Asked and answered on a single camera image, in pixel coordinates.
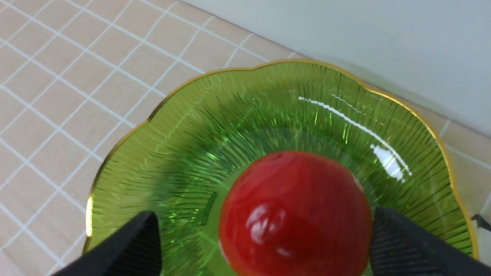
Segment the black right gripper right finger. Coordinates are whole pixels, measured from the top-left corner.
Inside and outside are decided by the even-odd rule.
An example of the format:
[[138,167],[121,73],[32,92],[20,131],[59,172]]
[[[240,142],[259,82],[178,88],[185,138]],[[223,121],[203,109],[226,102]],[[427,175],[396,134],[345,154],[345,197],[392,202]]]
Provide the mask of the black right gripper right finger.
[[374,276],[489,276],[466,255],[397,211],[378,207],[369,249]]

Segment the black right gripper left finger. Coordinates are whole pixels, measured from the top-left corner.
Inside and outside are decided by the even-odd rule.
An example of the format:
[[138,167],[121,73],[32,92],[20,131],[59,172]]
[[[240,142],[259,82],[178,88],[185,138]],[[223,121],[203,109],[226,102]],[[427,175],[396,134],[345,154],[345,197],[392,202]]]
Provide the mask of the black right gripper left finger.
[[159,276],[162,265],[158,218],[153,211],[142,211],[54,275]]

